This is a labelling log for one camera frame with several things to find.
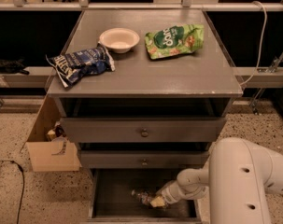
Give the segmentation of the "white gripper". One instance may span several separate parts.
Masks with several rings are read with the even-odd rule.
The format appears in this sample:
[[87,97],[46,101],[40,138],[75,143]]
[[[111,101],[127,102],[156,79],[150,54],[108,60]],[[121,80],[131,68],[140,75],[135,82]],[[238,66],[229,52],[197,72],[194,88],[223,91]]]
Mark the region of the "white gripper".
[[177,181],[169,181],[167,182],[161,189],[160,194],[162,196],[157,196],[152,199],[150,205],[154,208],[156,207],[164,207],[165,202],[168,204],[178,203],[181,200],[185,199],[185,193],[183,189],[178,184]]

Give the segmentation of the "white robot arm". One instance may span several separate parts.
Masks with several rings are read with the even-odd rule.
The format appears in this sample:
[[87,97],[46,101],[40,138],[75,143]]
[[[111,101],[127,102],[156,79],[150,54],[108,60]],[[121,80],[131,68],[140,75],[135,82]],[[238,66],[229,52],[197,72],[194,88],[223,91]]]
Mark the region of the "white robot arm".
[[150,202],[164,207],[209,195],[210,224],[271,224],[267,193],[283,194],[283,155],[242,138],[217,142],[202,169],[184,169]]

